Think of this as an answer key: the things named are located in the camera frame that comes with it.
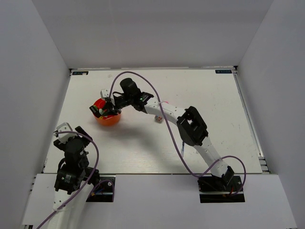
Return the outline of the green capped black highlighter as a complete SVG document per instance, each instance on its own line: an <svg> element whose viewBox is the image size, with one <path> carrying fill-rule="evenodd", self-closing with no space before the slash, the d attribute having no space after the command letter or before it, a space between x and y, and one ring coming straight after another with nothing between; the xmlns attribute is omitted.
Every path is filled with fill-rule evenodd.
<svg viewBox="0 0 305 229"><path fill-rule="evenodd" d="M96 117L96 118L100 118L101 117L101 114L99 112L99 108L92 105L89 107L90 111L93 113L93 115Z"/></svg>

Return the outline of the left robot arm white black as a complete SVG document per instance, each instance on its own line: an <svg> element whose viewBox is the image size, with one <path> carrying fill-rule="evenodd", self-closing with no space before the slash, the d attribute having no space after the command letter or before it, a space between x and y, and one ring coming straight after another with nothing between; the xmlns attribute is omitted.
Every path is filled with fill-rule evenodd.
<svg viewBox="0 0 305 229"><path fill-rule="evenodd" d="M74 130L68 123L56 127L54 146L64 152L55 180L53 213L47 220L49 229L76 229L91 190L100 187L99 171L89 166L85 148L96 144L80 126Z"/></svg>

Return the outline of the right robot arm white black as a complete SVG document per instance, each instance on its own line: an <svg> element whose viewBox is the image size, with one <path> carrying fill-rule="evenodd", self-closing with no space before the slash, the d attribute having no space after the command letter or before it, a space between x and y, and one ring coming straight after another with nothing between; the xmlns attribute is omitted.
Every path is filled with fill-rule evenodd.
<svg viewBox="0 0 305 229"><path fill-rule="evenodd" d="M217 188L224 191L232 185L234 171L216 151L209 138L207 125L195 107L183 109L162 103L152 94L142 92L131 78L123 79L120 86L123 92L118 93L118 96L110 90L101 90L101 98L106 101L102 108L104 115L118 115L124 107L132 106L139 112L160 116L166 123L175 124L182 142L192 146L209 166Z"/></svg>

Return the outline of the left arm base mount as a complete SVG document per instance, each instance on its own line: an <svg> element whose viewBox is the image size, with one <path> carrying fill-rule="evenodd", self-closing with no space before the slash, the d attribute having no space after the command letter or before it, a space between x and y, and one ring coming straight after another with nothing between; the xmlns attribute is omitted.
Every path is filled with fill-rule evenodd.
<svg viewBox="0 0 305 229"><path fill-rule="evenodd" d="M86 202L112 203L114 200L116 176L100 176L101 183L94 188Z"/></svg>

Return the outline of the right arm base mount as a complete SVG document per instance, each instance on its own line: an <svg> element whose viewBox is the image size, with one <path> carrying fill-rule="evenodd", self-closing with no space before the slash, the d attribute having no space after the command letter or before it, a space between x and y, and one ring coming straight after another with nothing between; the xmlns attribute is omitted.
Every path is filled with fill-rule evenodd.
<svg viewBox="0 0 305 229"><path fill-rule="evenodd" d="M240 176L234 176L227 187L218 186L212 176L201 177L197 180L200 203L244 203L243 188L235 195L241 185Z"/></svg>

